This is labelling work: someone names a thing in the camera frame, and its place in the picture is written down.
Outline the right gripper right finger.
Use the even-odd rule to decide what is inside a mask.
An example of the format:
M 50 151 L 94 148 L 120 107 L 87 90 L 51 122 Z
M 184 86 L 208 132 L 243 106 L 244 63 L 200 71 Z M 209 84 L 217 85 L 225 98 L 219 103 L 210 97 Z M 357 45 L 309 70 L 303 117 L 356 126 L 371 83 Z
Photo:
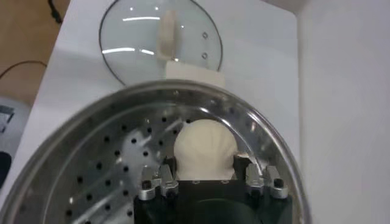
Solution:
M 284 200 L 288 198 L 288 186 L 281 178 L 275 166 L 266 166 L 261 170 L 248 156 L 233 157 L 234 180 L 241 180 L 247 186 L 250 195 L 254 192 L 263 195 L 266 191 L 272 198 Z

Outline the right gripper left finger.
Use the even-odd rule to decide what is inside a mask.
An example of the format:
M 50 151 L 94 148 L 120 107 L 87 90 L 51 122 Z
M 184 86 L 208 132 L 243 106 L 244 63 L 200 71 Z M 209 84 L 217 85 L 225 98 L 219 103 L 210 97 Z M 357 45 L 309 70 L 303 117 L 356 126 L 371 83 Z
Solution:
M 158 169 L 144 166 L 141 173 L 138 198 L 141 201 L 150 201 L 157 196 L 175 198 L 179 194 L 179 182 L 176 180 L 176 159 L 165 158 Z

